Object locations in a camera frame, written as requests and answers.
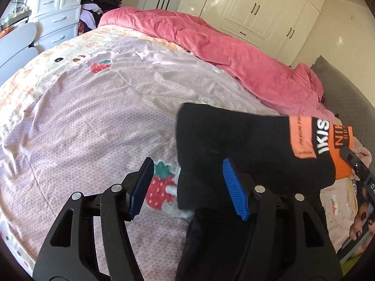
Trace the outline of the white drawer chest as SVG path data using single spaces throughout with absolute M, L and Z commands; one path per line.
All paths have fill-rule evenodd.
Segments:
M 39 53 L 78 35 L 81 0 L 27 0 L 29 21 L 37 28 L 33 45 Z

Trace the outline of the black long-sleeve shirt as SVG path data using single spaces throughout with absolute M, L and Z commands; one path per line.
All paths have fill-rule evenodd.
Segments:
M 272 193 L 303 195 L 327 232 L 320 193 L 351 174 L 339 153 L 353 146 L 352 128 L 311 116 L 261 116 L 184 104 L 176 142 L 179 207 L 195 213 L 177 280 L 233 280 L 247 228 L 224 181 L 225 159 Z

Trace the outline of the light pink fluffy garment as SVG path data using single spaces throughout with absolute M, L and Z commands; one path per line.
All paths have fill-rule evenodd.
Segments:
M 366 149 L 363 144 L 354 136 L 352 152 L 367 166 L 369 167 L 372 162 L 371 152 Z

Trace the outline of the pink plush duvet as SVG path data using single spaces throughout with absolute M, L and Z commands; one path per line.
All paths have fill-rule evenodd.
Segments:
M 243 87 L 282 115 L 334 121 L 322 104 L 323 86 L 303 63 L 291 69 L 251 44 L 224 34 L 199 17 L 164 10 L 123 7 L 105 13 L 100 26 L 117 25 L 175 43 L 237 78 Z

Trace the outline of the white glossy wardrobe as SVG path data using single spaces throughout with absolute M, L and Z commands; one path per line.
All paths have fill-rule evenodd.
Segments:
M 181 0 L 178 11 L 202 18 L 291 66 L 325 0 Z

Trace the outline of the grey quilted headboard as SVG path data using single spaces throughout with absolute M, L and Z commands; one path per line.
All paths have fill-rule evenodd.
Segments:
M 324 106 L 337 114 L 344 125 L 353 128 L 354 136 L 374 154 L 374 107 L 362 92 L 323 56 L 319 56 L 311 69 L 320 79 Z

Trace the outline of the lilac patterned bed sheet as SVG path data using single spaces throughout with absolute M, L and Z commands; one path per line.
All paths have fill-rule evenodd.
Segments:
M 120 26 L 49 49 L 1 86 L 1 237 L 27 273 L 73 192 L 100 193 L 151 157 L 154 181 L 128 232 L 146 280 L 177 276 L 192 216 L 176 189 L 185 102 L 279 113 L 223 69 Z

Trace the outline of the dark clothes pile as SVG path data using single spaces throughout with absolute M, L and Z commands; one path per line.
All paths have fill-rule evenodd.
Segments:
M 119 8 L 123 0 L 81 0 L 78 34 L 84 34 L 98 27 L 100 19 L 108 11 Z

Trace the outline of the white chair back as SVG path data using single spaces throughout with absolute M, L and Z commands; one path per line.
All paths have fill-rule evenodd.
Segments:
M 1 38 L 0 84 L 39 54 L 32 45 L 36 34 L 36 25 L 25 23 Z

